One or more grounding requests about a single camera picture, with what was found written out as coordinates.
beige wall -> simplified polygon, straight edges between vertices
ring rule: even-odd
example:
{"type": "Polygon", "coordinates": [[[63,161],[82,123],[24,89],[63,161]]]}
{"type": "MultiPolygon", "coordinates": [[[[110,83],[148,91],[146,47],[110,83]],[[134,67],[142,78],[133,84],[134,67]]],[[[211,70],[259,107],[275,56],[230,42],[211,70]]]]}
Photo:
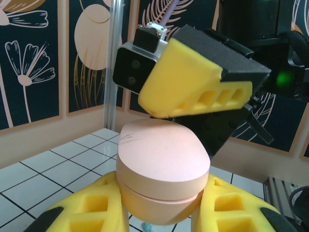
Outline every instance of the beige wall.
{"type": "MultiPolygon", "coordinates": [[[[118,132],[124,124],[147,117],[127,110],[128,102],[124,111],[117,110],[115,128],[118,132]]],[[[305,118],[304,126],[300,130],[292,156],[230,139],[213,158],[212,165],[259,182],[264,182],[269,176],[273,176],[294,184],[308,185],[309,160],[300,159],[299,155],[309,133],[309,118],[305,118]]]]}
{"type": "Polygon", "coordinates": [[[59,57],[60,73],[59,83],[61,86],[60,105],[63,116],[58,120],[47,123],[39,123],[33,127],[15,128],[11,132],[0,135],[0,168],[44,152],[50,148],[61,145],[103,127],[103,107],[94,111],[70,116],[65,116],[67,95],[67,73],[66,65],[66,23],[65,2],[59,1],[59,57]]]}

yellow foam gripper base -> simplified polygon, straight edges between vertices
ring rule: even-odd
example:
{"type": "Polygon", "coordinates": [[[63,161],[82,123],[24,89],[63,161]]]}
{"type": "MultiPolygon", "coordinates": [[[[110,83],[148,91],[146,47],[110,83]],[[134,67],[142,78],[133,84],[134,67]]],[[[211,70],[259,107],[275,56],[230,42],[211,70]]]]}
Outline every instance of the yellow foam gripper base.
{"type": "Polygon", "coordinates": [[[275,232],[260,208],[278,210],[224,180],[209,175],[192,232],[275,232]]]}
{"type": "Polygon", "coordinates": [[[55,203],[63,207],[47,232],[129,232],[128,213],[122,207],[116,172],[55,203]]]}
{"type": "Polygon", "coordinates": [[[223,68],[171,38],[139,95],[156,118],[240,109],[252,95],[250,81],[220,82],[223,68]]]}

green light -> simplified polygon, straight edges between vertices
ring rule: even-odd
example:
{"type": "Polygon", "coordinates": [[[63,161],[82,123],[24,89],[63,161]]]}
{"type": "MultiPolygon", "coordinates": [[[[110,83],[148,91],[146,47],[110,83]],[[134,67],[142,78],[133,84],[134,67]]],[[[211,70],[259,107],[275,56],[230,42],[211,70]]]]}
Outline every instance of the green light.
{"type": "Polygon", "coordinates": [[[281,71],[277,77],[277,87],[284,88],[289,87],[293,79],[293,72],[291,71],[281,71]]]}

white tile floor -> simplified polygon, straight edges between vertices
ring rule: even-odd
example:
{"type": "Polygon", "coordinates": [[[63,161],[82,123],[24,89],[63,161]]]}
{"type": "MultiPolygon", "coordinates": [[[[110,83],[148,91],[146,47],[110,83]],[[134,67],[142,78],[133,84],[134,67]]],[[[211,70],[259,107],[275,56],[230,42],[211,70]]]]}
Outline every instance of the white tile floor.
{"type": "MultiPolygon", "coordinates": [[[[22,232],[53,203],[116,169],[119,134],[102,129],[0,170],[0,232],[22,232]]],[[[210,172],[264,198],[263,185],[211,167],[210,172]]],[[[130,232],[142,232],[130,216],[130,232]]],[[[189,232],[191,219],[152,232],[189,232]]]]}

camera lens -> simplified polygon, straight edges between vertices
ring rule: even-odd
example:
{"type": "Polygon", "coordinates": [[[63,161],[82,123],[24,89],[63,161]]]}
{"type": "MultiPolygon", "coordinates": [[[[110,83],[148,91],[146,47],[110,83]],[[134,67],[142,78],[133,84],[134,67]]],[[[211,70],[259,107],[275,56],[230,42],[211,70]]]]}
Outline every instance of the camera lens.
{"type": "Polygon", "coordinates": [[[140,62],[138,60],[132,61],[132,68],[133,69],[139,69],[140,68],[140,62]]]}
{"type": "Polygon", "coordinates": [[[129,85],[132,86],[132,85],[134,85],[136,83],[136,80],[135,80],[135,78],[133,76],[129,76],[127,78],[127,82],[129,83],[129,85]]]}

